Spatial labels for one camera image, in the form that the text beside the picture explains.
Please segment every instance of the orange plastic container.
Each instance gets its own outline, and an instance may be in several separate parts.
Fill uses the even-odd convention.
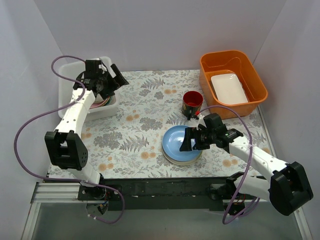
[[[240,116],[247,116],[268,97],[268,91],[251,64],[246,54],[237,50],[211,52],[200,59],[199,82],[208,106],[221,105],[236,111]],[[220,102],[211,84],[211,77],[220,74],[236,74],[242,84],[246,103],[228,105]],[[222,119],[236,117],[231,111],[214,107],[211,113],[217,113]]]

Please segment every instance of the red mug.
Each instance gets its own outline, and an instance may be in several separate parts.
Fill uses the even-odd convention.
[[[196,116],[196,112],[200,111],[204,98],[201,93],[197,91],[188,91],[183,95],[182,102],[182,114],[187,117],[188,120]]]

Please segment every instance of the floral tablecloth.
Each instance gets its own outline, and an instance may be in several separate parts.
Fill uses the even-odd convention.
[[[177,166],[162,154],[162,136],[175,125],[189,122],[181,113],[187,91],[202,92],[198,70],[128,71],[130,85],[120,88],[120,105],[115,116],[86,122],[81,138],[88,148],[88,164],[105,178],[225,177],[243,171],[246,163],[211,146],[192,165]],[[270,152],[259,111],[243,118],[253,143]],[[246,135],[237,118],[223,121]],[[50,166],[52,178],[74,178],[57,166]],[[250,175],[260,175],[253,168]]]

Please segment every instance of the wall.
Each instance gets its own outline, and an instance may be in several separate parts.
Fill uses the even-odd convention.
[[[287,1],[254,66],[269,97],[263,113],[279,158],[301,163],[314,199],[304,207],[314,239],[320,239],[320,1]]]
[[[285,0],[34,0],[64,54],[121,70],[198,69],[208,52],[253,61]]]
[[[18,164],[14,136],[25,121],[57,107],[58,84],[50,63],[61,52],[33,0],[0,0],[0,16],[0,239],[16,240],[39,179]],[[18,150],[35,173],[46,173],[50,160],[44,135],[58,120],[58,114],[47,116],[22,132]]]

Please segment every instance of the gray floor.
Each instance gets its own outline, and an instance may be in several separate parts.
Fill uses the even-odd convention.
[[[114,219],[118,212],[107,212]],[[279,214],[262,202],[252,214],[229,225],[222,212],[206,210],[127,210],[119,223],[107,225],[87,217],[82,203],[42,203],[34,240],[212,240],[212,239],[302,239],[295,216]]]

